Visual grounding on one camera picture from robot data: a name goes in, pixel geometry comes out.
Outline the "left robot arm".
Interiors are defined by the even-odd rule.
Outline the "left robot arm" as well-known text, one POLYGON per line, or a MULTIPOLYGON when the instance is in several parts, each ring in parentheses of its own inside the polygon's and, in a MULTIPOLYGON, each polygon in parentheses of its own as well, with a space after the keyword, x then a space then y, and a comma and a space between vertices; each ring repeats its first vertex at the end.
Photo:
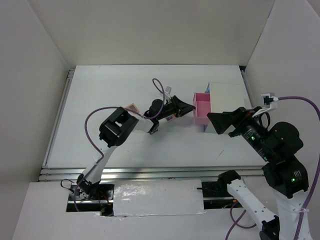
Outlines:
POLYGON ((87 167, 77 178, 76 188, 86 199, 91 200, 98 196, 102 173, 114 150, 121 146, 133 130, 140 130, 150 135, 158 131, 160 120, 174 116, 180 118, 195 110, 192 104, 181 101, 177 96, 152 101, 144 114, 134 113, 133 110, 123 107, 101 107, 92 111, 85 119, 84 132, 91 145, 98 151, 100 157, 87 167), (114 109, 114 112, 99 126, 99 139, 106 143, 105 148, 94 144, 88 132, 90 117, 102 110, 114 109))

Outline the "blue drawer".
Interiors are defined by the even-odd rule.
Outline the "blue drawer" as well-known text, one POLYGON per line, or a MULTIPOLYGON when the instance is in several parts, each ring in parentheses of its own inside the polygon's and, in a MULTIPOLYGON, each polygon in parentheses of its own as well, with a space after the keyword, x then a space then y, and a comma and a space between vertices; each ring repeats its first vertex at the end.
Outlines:
POLYGON ((205 93, 210 93, 210 82, 208 82, 205 93))

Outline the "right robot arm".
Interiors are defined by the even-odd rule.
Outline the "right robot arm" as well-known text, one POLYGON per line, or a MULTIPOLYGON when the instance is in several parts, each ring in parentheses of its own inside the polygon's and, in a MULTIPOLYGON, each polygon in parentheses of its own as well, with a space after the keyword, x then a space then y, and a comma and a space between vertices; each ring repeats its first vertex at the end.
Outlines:
POLYGON ((210 112, 207 117, 219 135, 234 127, 228 135, 243 137, 266 162, 262 171, 274 191, 278 213, 268 210, 235 170, 218 176, 218 192, 241 204, 258 227, 260 239, 310 240, 307 206, 315 188, 309 185, 307 169, 295 156, 304 145, 300 133, 283 121, 267 129, 258 121, 260 110, 240 107, 232 112, 210 112))

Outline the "pink drawer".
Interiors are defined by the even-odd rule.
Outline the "pink drawer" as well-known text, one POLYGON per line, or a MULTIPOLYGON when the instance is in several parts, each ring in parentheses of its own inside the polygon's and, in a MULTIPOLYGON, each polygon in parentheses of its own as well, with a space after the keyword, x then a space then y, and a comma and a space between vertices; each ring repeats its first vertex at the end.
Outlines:
POLYGON ((207 125, 207 114, 211 111, 211 98, 209 93, 195 92, 193 96, 193 119, 195 125, 207 125))

